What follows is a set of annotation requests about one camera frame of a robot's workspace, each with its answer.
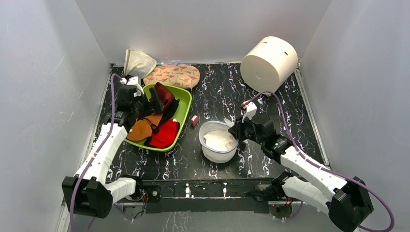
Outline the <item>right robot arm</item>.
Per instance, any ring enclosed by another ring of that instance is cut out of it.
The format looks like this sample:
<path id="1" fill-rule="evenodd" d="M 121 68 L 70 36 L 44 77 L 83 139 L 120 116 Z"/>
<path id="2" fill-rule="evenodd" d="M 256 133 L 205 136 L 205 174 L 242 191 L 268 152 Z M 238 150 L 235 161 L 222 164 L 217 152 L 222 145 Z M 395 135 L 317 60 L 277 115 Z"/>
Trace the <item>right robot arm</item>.
<path id="1" fill-rule="evenodd" d="M 304 180 L 284 172 L 272 181 L 270 189 L 278 200 L 299 199 L 327 214 L 343 232 L 353 232 L 373 212 L 365 183 L 358 177 L 345 180 L 308 155 L 296 150 L 291 141 L 276 132 L 269 116 L 238 117 L 229 133 L 238 141 L 258 143 L 263 153 L 295 171 Z"/>

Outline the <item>white mesh laundry bag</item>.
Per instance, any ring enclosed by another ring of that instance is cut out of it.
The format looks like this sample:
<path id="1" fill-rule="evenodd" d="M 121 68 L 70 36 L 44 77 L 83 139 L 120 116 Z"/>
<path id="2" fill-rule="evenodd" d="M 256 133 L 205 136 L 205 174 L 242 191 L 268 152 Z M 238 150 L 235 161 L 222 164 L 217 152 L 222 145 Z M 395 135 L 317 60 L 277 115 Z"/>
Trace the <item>white mesh laundry bag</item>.
<path id="1" fill-rule="evenodd" d="M 201 125 L 199 140 L 204 156 L 215 163 L 230 161 L 237 150 L 238 141 L 228 132 L 233 122 L 209 120 Z"/>

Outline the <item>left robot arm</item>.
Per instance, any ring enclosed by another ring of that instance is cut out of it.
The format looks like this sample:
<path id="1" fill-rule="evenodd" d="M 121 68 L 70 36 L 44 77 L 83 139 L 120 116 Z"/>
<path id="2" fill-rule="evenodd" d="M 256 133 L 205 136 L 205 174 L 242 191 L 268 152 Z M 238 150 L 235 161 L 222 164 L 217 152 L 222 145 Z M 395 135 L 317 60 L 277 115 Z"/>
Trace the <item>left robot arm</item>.
<path id="1" fill-rule="evenodd" d="M 139 201 L 144 196 L 140 177 L 126 174 L 107 183 L 106 176 L 134 123 L 161 112 L 164 105 L 153 87 L 145 93 L 139 85 L 122 85 L 117 95 L 112 95 L 111 106 L 85 162 L 73 177 L 67 176 L 62 182 L 64 200 L 72 216 L 105 218 L 118 201 L 124 198 Z"/>

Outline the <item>dark red bra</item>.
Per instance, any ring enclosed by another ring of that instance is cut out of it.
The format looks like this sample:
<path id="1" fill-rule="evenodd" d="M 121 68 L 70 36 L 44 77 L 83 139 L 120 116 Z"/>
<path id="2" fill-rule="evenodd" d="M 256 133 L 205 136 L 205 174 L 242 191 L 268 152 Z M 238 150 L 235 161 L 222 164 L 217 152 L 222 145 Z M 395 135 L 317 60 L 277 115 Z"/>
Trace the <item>dark red bra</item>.
<path id="1" fill-rule="evenodd" d="M 162 112 L 166 111 L 175 100 L 173 93 L 160 82 L 157 82 L 154 85 L 154 90 L 156 91 L 160 102 L 163 104 Z"/>

